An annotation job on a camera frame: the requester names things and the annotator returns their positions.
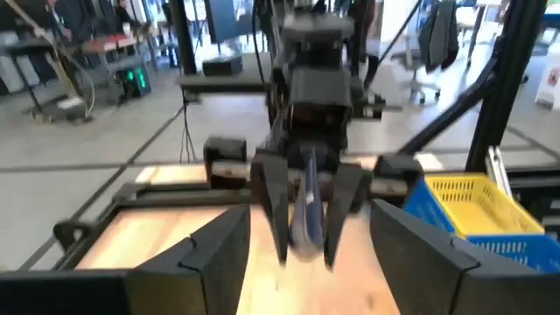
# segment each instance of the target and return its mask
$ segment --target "blue object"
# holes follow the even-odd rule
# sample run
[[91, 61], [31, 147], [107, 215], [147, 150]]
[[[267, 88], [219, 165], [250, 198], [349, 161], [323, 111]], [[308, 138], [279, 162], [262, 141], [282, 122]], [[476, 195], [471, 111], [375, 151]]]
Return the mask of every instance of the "blue object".
[[467, 240], [542, 273], [560, 273], [560, 243], [547, 235], [470, 236]]
[[476, 2], [477, 0], [464, 0], [464, 1], [459, 1], [457, 3], [458, 7], [461, 8], [474, 8], [476, 6]]
[[289, 229], [291, 248], [299, 258], [311, 260], [323, 253], [326, 240], [325, 214], [314, 151], [299, 183], [299, 194], [294, 202]]
[[424, 180], [419, 180], [416, 183], [412, 194], [402, 209], [436, 228], [455, 233], [455, 227], [451, 220], [449, 220], [436, 196]]
[[560, 14], [544, 14], [542, 21], [545, 24], [560, 23]]

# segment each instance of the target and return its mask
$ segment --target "workbench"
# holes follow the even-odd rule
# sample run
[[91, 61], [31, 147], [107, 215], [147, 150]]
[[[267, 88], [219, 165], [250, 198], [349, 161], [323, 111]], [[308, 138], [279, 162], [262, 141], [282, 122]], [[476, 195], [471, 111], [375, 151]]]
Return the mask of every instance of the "workbench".
[[[431, 155], [421, 155], [424, 167], [440, 170]], [[348, 157], [347, 162], [373, 168], [376, 157]], [[203, 164], [148, 167], [137, 183], [169, 185], [206, 182]], [[134, 268], [202, 227], [227, 206], [161, 206], [119, 212], [76, 268]], [[368, 211], [346, 219], [333, 272], [323, 257], [300, 262], [288, 254], [278, 264], [264, 211], [251, 206], [248, 265], [238, 314], [398, 314], [377, 262], [369, 233]]]

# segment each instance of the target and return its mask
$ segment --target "wooden board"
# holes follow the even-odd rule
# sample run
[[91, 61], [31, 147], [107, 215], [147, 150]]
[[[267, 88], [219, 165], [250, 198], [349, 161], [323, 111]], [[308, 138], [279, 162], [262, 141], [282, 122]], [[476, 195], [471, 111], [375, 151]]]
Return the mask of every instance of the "wooden board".
[[[203, 226], [224, 207], [127, 211], [117, 215], [78, 269], [133, 268]], [[365, 213], [349, 217], [333, 272], [323, 257], [277, 261], [270, 226], [259, 206], [251, 209], [247, 271], [238, 314], [398, 314], [375, 257]]]

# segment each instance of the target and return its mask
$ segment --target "gray floor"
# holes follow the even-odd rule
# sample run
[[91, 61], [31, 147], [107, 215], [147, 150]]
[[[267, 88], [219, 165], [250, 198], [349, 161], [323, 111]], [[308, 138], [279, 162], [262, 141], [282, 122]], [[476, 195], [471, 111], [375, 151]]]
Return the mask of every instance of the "gray floor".
[[[387, 113], [382, 122], [353, 122], [349, 129], [349, 151], [380, 153], [397, 149], [476, 79], [487, 53], [487, 47], [477, 46], [468, 72], [461, 54], [451, 69], [431, 76], [435, 82], [445, 82], [437, 105], [412, 106], [401, 113]], [[507, 165], [560, 162], [557, 139], [560, 115], [533, 103], [543, 68], [544, 58], [531, 60], [530, 81], [520, 89], [502, 144]], [[0, 100], [0, 196], [4, 205], [0, 210], [0, 253], [3, 253], [0, 268], [18, 268], [45, 243], [54, 223], [72, 216], [124, 165], [131, 164], [84, 213], [84, 220], [94, 219], [114, 191], [122, 183], [133, 180], [142, 166], [179, 161], [184, 128], [181, 116], [144, 151], [138, 152], [179, 110], [180, 90], [173, 84], [176, 75], [173, 71], [152, 75], [152, 94], [120, 108], [103, 106], [100, 95], [94, 122], [82, 126], [34, 122], [20, 113], [30, 106], [26, 94]], [[56, 93], [57, 87], [40, 90], [41, 97], [46, 98]], [[476, 120], [476, 111], [467, 113], [426, 151], [436, 154], [448, 168], [461, 167]], [[263, 98], [257, 96], [205, 97], [201, 104], [189, 107], [188, 121], [197, 158], [201, 158], [202, 145], [211, 135], [247, 138], [251, 152], [268, 132]], [[46, 255], [34, 269], [50, 268], [61, 255], [57, 246], [46, 249]]]

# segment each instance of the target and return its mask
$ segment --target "plastic basket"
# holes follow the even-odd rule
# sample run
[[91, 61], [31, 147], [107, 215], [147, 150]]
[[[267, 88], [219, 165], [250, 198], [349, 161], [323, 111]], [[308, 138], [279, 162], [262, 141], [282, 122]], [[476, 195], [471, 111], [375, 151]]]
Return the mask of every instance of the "plastic basket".
[[544, 234], [525, 209], [482, 174], [426, 176], [416, 183], [404, 210], [462, 238]]
[[560, 244], [547, 235], [470, 236], [467, 240], [543, 273], [560, 273]]

